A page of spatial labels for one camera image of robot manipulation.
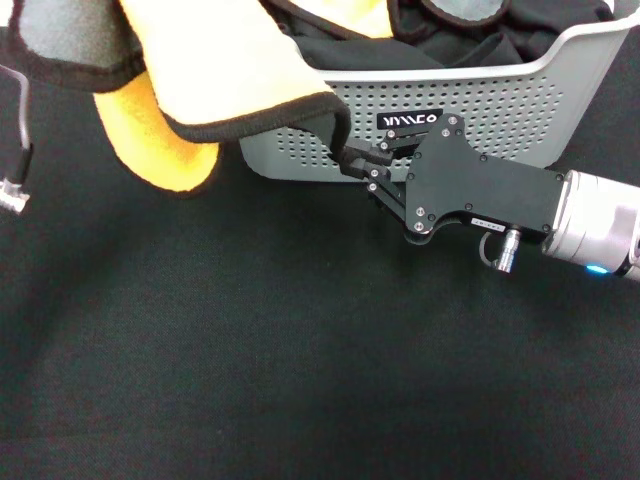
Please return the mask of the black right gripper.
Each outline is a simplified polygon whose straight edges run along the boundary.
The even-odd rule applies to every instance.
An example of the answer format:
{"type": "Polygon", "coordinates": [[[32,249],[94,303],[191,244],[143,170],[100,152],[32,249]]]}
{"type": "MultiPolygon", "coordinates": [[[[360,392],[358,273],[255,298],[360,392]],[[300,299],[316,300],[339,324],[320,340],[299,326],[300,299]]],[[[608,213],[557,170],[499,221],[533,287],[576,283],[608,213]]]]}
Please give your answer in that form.
{"type": "Polygon", "coordinates": [[[560,173],[475,150],[464,119],[454,114],[431,125],[387,130],[378,143],[349,138],[339,165],[416,235],[433,234],[442,222],[457,219],[501,235],[515,229],[525,242],[540,244],[551,233],[564,186],[560,173]],[[404,192],[377,163],[413,152],[404,192]]]}

